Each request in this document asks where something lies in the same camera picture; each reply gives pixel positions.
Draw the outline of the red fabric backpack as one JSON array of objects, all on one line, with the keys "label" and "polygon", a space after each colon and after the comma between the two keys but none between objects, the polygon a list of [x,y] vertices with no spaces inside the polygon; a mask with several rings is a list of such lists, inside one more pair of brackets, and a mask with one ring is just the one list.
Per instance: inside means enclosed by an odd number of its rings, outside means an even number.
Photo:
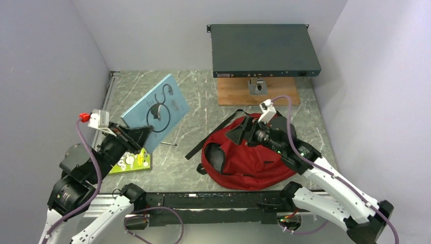
[{"label": "red fabric backpack", "polygon": [[276,152],[263,146],[236,145],[226,132],[238,126],[248,113],[237,109],[201,140],[185,158],[200,153],[197,172],[209,175],[218,185],[243,191],[259,191],[295,175]]}]

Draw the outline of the light blue cat notebook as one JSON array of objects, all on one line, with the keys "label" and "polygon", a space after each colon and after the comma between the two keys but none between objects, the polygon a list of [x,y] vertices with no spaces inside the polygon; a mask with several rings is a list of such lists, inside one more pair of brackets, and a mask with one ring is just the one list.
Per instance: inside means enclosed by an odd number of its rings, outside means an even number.
[{"label": "light blue cat notebook", "polygon": [[144,145],[145,150],[151,154],[189,110],[174,76],[168,74],[120,118],[129,128],[153,127]]}]

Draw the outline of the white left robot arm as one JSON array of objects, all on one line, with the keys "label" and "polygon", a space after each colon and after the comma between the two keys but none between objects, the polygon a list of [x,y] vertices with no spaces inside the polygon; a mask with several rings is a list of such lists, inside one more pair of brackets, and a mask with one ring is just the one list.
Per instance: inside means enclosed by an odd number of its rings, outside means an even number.
[{"label": "white left robot arm", "polygon": [[125,153],[139,153],[145,146],[152,126],[128,128],[110,122],[97,148],[83,139],[71,146],[60,163],[60,179],[48,198],[45,227],[40,243],[95,243],[115,219],[138,214],[146,207],[146,192],[135,184],[125,185],[119,199],[80,233],[76,227],[89,205],[99,194],[103,179]]}]

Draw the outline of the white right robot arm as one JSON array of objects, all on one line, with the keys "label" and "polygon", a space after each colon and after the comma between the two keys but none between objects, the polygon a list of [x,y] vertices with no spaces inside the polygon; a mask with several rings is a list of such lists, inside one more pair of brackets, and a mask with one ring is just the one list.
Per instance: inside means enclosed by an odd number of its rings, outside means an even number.
[{"label": "white right robot arm", "polygon": [[246,116],[226,137],[237,145],[263,146],[278,155],[299,175],[315,182],[330,198],[322,197],[299,183],[292,182],[281,191],[280,204],[286,211],[296,207],[308,210],[338,225],[355,243],[377,243],[385,227],[399,243],[390,216],[394,206],[378,201],[349,182],[309,143],[297,138],[290,118],[274,117],[269,123]]}]

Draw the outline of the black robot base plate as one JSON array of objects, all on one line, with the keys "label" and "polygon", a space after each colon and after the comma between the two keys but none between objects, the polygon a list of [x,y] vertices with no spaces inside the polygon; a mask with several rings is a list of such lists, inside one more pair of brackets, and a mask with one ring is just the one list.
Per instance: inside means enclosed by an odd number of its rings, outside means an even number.
[{"label": "black robot base plate", "polygon": [[248,223],[277,224],[296,208],[279,191],[148,192],[146,203],[132,216],[148,225]]}]

